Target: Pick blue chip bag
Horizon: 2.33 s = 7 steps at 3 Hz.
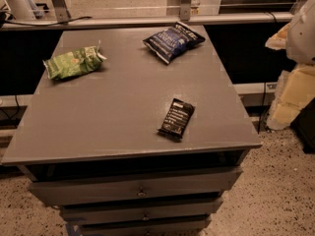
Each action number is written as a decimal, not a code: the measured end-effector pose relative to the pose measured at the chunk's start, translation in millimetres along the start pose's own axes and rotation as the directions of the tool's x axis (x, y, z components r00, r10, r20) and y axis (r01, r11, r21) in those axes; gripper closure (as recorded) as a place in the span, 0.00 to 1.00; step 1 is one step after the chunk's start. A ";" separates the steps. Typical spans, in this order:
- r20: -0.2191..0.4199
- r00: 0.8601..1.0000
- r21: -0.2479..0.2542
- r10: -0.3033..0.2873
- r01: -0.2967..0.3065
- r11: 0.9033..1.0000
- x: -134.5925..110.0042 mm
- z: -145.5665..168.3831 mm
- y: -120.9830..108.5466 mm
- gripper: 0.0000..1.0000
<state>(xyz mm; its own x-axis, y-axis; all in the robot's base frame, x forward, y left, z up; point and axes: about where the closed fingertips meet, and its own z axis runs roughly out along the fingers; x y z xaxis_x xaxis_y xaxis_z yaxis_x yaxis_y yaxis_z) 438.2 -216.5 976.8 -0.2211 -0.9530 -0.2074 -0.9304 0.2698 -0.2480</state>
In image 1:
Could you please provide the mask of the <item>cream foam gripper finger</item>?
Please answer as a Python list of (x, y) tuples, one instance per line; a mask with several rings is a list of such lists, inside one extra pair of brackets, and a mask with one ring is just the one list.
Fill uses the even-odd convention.
[(269, 37), (265, 43), (265, 46), (273, 50), (286, 49), (286, 39), (289, 27), (290, 23), (287, 23), (278, 32)]

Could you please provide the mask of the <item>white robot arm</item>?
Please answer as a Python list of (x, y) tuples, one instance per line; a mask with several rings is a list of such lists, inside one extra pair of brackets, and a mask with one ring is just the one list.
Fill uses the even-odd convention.
[(269, 37), (265, 46), (286, 51), (288, 59), (298, 64), (315, 64), (315, 0), (307, 0), (293, 19)]

